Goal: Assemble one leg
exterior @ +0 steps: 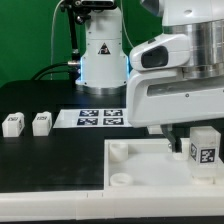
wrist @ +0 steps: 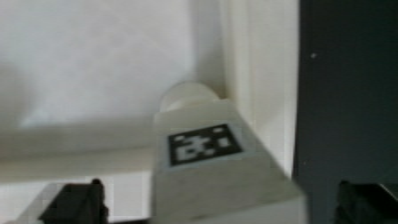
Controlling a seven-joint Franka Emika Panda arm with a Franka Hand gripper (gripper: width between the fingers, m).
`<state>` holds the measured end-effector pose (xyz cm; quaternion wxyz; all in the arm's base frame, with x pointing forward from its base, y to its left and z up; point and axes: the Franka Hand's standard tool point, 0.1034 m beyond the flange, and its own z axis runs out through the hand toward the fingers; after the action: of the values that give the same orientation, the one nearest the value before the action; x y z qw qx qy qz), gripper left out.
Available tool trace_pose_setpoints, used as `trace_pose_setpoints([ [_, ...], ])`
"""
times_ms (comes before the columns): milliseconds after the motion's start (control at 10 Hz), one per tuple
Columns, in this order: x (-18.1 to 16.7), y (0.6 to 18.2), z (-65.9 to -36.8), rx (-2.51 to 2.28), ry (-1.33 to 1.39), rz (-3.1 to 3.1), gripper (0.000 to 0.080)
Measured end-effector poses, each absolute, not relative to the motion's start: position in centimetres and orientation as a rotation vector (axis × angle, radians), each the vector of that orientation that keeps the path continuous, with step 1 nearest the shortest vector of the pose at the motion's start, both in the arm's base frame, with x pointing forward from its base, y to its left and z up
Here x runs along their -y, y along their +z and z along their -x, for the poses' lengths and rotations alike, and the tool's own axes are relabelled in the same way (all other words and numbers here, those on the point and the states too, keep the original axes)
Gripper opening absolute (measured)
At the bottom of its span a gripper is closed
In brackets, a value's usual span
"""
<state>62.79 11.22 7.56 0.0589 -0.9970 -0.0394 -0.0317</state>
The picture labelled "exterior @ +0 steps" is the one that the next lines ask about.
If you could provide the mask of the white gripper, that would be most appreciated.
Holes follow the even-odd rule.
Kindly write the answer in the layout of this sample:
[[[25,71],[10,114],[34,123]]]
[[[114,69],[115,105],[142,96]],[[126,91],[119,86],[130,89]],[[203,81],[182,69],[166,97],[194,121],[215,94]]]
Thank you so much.
[[[224,118],[224,76],[181,80],[166,74],[131,72],[127,118],[133,127],[162,125],[162,133],[175,152],[176,138],[169,124]]]

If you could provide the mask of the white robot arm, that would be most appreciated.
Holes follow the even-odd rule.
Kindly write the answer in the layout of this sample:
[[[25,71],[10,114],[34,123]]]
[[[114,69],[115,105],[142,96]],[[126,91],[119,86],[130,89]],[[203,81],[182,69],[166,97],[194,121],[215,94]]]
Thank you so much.
[[[172,150],[182,150],[174,124],[224,117],[224,0],[140,0],[162,18],[163,32],[126,56],[122,14],[95,1],[89,11],[80,89],[110,94],[126,89],[134,127],[159,125]]]

